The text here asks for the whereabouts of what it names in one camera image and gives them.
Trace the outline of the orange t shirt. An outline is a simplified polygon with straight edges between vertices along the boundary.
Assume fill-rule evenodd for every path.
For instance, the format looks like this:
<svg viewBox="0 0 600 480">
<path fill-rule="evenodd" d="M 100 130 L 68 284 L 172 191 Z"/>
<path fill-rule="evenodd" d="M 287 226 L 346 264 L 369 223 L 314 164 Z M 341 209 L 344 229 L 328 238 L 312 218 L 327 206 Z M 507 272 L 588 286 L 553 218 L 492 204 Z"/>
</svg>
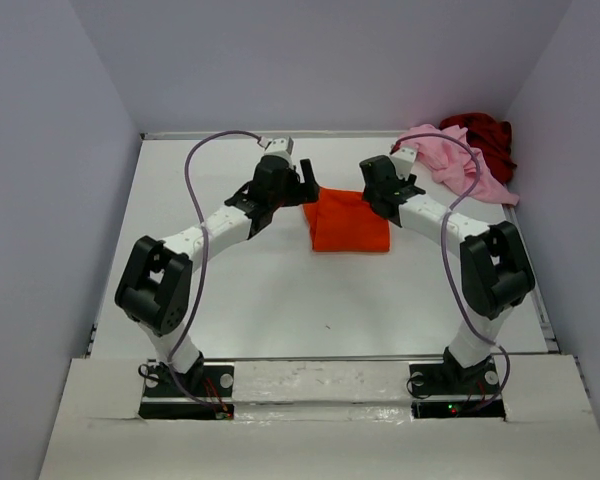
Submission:
<svg viewBox="0 0 600 480">
<path fill-rule="evenodd" d="M 318 253 L 388 253 L 389 222 L 376 215 L 362 193 L 321 188 L 318 201 L 302 206 L 311 247 Z"/>
</svg>

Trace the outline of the pink t shirt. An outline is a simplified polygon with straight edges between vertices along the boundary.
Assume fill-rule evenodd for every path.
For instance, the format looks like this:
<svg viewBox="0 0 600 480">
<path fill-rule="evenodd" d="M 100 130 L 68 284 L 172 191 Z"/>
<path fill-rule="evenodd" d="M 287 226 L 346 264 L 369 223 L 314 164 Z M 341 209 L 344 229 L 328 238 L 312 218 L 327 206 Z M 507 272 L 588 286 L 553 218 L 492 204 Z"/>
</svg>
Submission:
<svg viewBox="0 0 600 480">
<path fill-rule="evenodd" d="M 439 130 L 424 124 L 403 133 L 402 141 L 394 144 L 394 150 L 403 146 L 416 150 L 417 160 L 430 170 L 432 180 L 444 184 L 458 196 L 475 181 L 476 166 L 472 160 L 475 156 L 480 175 L 469 196 L 485 203 L 516 206 L 519 196 L 491 174 L 482 151 L 469 146 L 467 133 L 465 127 L 450 126 Z"/>
</svg>

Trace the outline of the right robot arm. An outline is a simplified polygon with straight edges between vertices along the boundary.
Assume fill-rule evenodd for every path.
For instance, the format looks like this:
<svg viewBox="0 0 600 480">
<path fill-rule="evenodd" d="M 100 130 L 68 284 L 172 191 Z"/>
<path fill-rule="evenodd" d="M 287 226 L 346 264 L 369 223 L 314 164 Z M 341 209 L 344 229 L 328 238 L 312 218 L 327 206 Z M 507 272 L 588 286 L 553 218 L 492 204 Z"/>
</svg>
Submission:
<svg viewBox="0 0 600 480">
<path fill-rule="evenodd" d="M 469 395 L 477 385 L 496 398 L 508 379 L 493 360 L 498 334 L 535 288 L 521 235 L 509 221 L 488 224 L 434 200 L 414 174 L 399 173 L 397 163 L 386 155 L 361 162 L 363 200 L 379 217 L 436 242 L 445 268 L 456 257 L 461 276 L 450 285 L 462 318 L 457 334 L 441 362 L 411 368 L 407 386 L 419 400 Z"/>
</svg>

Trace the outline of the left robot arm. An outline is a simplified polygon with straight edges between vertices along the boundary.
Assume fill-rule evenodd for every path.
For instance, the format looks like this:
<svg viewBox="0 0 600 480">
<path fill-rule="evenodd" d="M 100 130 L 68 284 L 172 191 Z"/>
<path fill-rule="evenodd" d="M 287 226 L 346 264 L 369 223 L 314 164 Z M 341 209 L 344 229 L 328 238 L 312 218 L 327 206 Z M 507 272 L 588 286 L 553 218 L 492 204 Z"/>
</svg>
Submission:
<svg viewBox="0 0 600 480">
<path fill-rule="evenodd" d="M 206 220 L 164 239 L 143 236 L 131 250 L 115 304 L 147 335 L 166 381 L 191 396 L 202 380 L 204 355 L 189 329 L 204 289 L 208 263 L 267 228 L 277 210 L 315 203 L 320 187 L 309 159 L 295 168 L 266 154 L 253 178 Z"/>
</svg>

